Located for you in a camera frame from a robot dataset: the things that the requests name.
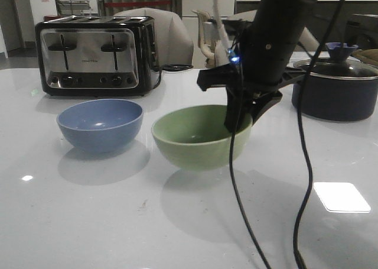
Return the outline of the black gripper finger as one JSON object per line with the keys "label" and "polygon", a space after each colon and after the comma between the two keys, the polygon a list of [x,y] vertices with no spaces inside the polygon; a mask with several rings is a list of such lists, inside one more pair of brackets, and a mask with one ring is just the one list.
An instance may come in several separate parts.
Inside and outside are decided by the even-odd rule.
{"label": "black gripper finger", "polygon": [[244,90],[227,87],[227,106],[224,126],[229,132],[238,132],[247,121],[251,122],[249,97]]}
{"label": "black gripper finger", "polygon": [[280,91],[269,92],[260,96],[252,101],[249,113],[252,117],[252,122],[256,123],[257,120],[271,107],[281,101],[283,94]]}

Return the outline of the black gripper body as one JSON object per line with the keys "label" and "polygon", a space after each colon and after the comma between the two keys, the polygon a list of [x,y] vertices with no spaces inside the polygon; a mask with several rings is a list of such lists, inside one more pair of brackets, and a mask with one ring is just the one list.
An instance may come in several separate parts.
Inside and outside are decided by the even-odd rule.
{"label": "black gripper body", "polygon": [[227,63],[200,71],[198,86],[202,91],[225,87],[233,98],[278,91],[303,30],[303,26],[227,28],[226,32],[233,37],[226,52]]}

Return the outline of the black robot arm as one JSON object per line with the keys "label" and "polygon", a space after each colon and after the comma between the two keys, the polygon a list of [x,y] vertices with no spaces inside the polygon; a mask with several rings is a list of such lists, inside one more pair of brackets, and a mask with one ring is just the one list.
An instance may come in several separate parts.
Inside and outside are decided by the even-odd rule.
{"label": "black robot arm", "polygon": [[201,90],[226,88],[224,125],[229,132],[240,129],[246,114],[259,119],[281,100],[280,88],[304,76],[302,70],[287,65],[317,1],[260,0],[252,22],[232,23],[236,48],[226,49],[226,64],[199,72]]}

